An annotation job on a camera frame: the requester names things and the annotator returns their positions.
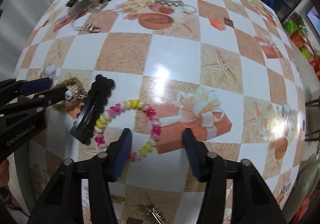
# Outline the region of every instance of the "metal screw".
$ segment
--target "metal screw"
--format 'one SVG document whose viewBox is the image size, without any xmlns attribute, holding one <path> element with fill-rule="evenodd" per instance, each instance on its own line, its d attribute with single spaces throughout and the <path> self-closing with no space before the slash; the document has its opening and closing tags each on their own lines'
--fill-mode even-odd
<svg viewBox="0 0 320 224">
<path fill-rule="evenodd" d="M 98 154 L 98 157 L 99 158 L 106 158 L 108 156 L 108 153 L 107 152 L 100 152 L 99 154 Z"/>
<path fill-rule="evenodd" d="M 208 153 L 207 153 L 207 156 L 208 156 L 208 157 L 211 157 L 211 158 L 216 158 L 216 157 L 218 156 L 218 154 L 215 153 L 215 152 L 208 152 Z"/>
<path fill-rule="evenodd" d="M 65 166 L 69 166 L 69 165 L 71 165 L 72 163 L 73 163 L 73 160 L 72 160 L 71 158 L 65 159 L 65 160 L 63 161 L 63 164 L 64 164 Z"/>
<path fill-rule="evenodd" d="M 245 166 L 250 166 L 251 165 L 251 161 L 249 159 L 242 159 L 241 163 L 244 164 Z"/>
</svg>

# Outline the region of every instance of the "braided keychain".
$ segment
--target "braided keychain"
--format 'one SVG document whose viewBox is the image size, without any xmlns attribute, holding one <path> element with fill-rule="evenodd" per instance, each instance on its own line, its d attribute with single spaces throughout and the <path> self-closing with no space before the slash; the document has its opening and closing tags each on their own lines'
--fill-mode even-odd
<svg viewBox="0 0 320 224">
<path fill-rule="evenodd" d="M 72 111 L 80 106 L 80 101 L 83 101 L 86 98 L 84 87 L 81 81 L 76 77 L 66 79 L 63 82 L 58 83 L 54 88 L 61 86 L 65 86 L 69 90 L 66 92 L 66 99 L 62 101 L 62 103 L 53 105 L 53 107 L 58 111 Z"/>
</svg>

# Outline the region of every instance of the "beaded bracelet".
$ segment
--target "beaded bracelet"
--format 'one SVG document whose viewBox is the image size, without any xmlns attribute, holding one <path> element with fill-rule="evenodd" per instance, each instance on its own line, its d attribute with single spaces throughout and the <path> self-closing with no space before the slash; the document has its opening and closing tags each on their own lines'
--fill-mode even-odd
<svg viewBox="0 0 320 224">
<path fill-rule="evenodd" d="M 148 152 L 152 152 L 153 148 L 156 146 L 156 141 L 159 140 L 161 134 L 161 122 L 159 121 L 159 116 L 156 114 L 156 110 L 152 108 L 150 104 L 145 104 L 140 100 L 127 100 L 122 103 L 116 103 L 115 106 L 111 106 L 108 110 L 104 111 L 103 114 L 99 116 L 94 126 L 94 140 L 98 143 L 99 148 L 108 147 L 103 139 L 104 127 L 108 125 L 108 120 L 121 112 L 128 109 L 140 109 L 145 112 L 152 122 L 151 130 L 151 140 L 148 141 L 138 152 L 129 153 L 128 160 L 132 162 L 141 160 L 142 157 L 146 157 Z"/>
</svg>

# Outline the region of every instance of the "metal clasp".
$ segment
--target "metal clasp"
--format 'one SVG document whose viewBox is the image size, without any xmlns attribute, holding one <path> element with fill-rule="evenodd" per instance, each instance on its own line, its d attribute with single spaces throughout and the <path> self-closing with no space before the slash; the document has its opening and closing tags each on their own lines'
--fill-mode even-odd
<svg viewBox="0 0 320 224">
<path fill-rule="evenodd" d="M 85 25 L 83 27 L 79 27 L 79 28 L 75 27 L 75 29 L 78 31 L 89 31 L 91 33 L 99 33 L 101 31 L 101 28 L 95 27 L 91 24 L 87 24 L 87 25 Z"/>
<path fill-rule="evenodd" d="M 99 33 L 101 31 L 101 28 L 95 27 L 95 26 L 90 26 L 88 31 L 91 33 Z"/>
</svg>

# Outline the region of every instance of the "checkered tablecloth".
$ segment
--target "checkered tablecloth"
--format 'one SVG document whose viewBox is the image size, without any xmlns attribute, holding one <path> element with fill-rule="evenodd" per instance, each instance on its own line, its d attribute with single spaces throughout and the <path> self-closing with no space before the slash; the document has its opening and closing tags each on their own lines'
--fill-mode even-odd
<svg viewBox="0 0 320 224">
<path fill-rule="evenodd" d="M 292 43 L 273 10 L 259 0 L 174 0 L 176 5 L 112 0 L 97 16 L 88 13 L 76 21 L 98 26 L 100 33 L 74 31 L 71 24 L 53 32 L 56 20 L 67 14 L 67 1 L 56 0 L 40 19 L 16 76 L 37 79 L 46 68 L 55 82 L 76 76 L 88 90 L 102 74 L 116 83 L 109 106 L 137 98 L 156 106 L 165 125 L 159 153 L 127 163 L 118 182 L 110 184 L 122 223 L 144 215 L 139 205 L 145 198 L 170 223 L 196 223 L 205 186 L 192 176 L 184 149 L 168 145 L 168 137 L 180 136 L 190 123 L 182 112 L 193 117 L 192 130 L 210 151 L 228 160 L 251 160 L 283 207 L 301 161 L 305 106 Z M 158 18 L 165 28 L 154 28 Z M 85 146 L 69 135 L 74 121 L 69 114 L 50 108 L 47 117 L 47 129 L 30 141 L 38 194 L 63 159 L 84 160 L 98 152 L 94 142 Z M 290 125 L 272 127 L 276 118 Z M 143 113 L 130 110 L 106 127 L 106 142 L 118 139 L 124 127 L 133 131 L 133 151 L 149 140 Z M 275 141 L 266 137 L 277 132 Z M 84 181 L 89 222 L 87 186 Z M 226 220 L 232 191 L 229 181 Z"/>
</svg>

